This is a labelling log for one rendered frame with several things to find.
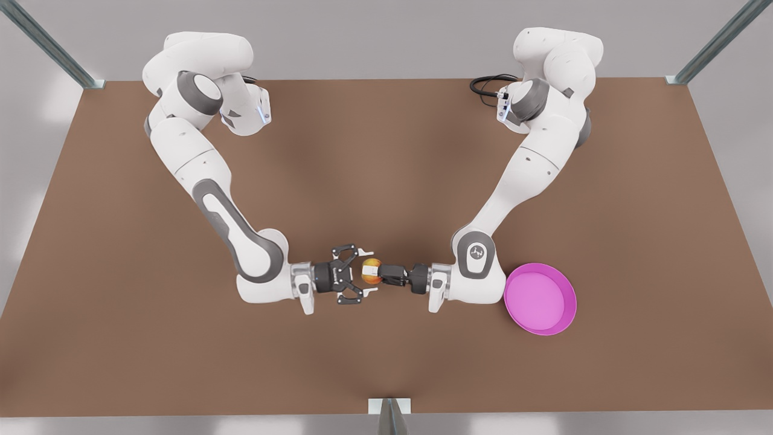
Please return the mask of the pink shallow bowl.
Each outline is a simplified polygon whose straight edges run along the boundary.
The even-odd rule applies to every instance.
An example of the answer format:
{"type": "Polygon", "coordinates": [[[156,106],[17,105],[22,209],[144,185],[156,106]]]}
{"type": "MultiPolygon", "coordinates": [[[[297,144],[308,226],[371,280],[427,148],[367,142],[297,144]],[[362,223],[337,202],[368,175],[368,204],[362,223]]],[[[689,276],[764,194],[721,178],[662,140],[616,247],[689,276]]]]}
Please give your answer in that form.
{"type": "Polygon", "coordinates": [[[506,279],[505,308],[519,327],[531,334],[552,336],[574,322],[577,296],[574,287],[555,267],[528,263],[506,279]]]}

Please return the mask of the silver frame post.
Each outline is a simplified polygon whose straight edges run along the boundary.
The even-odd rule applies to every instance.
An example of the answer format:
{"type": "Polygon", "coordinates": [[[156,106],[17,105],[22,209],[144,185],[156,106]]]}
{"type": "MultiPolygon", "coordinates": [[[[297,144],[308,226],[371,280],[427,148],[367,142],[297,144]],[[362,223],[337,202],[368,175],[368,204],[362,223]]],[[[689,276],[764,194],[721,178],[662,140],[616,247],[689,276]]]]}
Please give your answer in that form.
{"type": "Polygon", "coordinates": [[[688,85],[698,76],[740,33],[745,30],[773,0],[748,0],[742,8],[710,39],[677,74],[665,76],[668,85],[688,85]]]}
{"type": "Polygon", "coordinates": [[[0,0],[0,11],[8,17],[37,47],[55,61],[81,88],[85,90],[103,89],[106,82],[93,78],[72,55],[66,52],[58,42],[36,22],[17,0],[0,0]]]}
{"type": "Polygon", "coordinates": [[[404,416],[411,414],[410,398],[370,398],[368,413],[379,417],[376,435],[409,435],[404,416]]]}

